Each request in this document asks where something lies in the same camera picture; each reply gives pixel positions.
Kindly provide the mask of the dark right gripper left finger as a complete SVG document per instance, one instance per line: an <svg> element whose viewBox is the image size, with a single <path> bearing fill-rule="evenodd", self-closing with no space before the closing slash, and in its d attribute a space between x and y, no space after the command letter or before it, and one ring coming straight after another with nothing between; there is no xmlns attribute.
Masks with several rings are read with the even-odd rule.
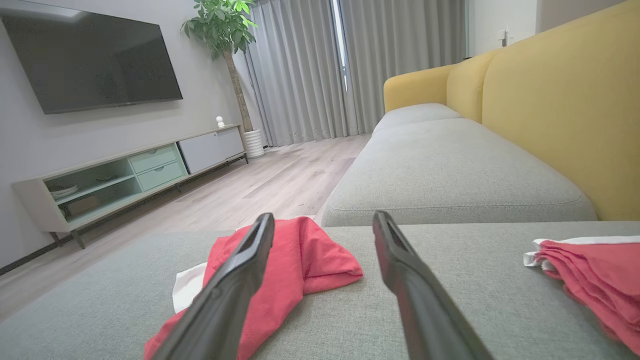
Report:
<svg viewBox="0 0 640 360"><path fill-rule="evenodd" d="M263 284L274 241L261 214L173 327L154 360L235 360L252 297Z"/></svg>

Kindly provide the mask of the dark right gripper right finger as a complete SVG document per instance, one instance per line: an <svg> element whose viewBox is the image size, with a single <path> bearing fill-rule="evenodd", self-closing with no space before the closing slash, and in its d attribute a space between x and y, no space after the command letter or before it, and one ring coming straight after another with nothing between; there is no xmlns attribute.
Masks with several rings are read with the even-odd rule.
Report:
<svg viewBox="0 0 640 360"><path fill-rule="evenodd" d="M393 217L377 210L372 228L382 280L397 298L409 358L491 360L492 354Z"/></svg>

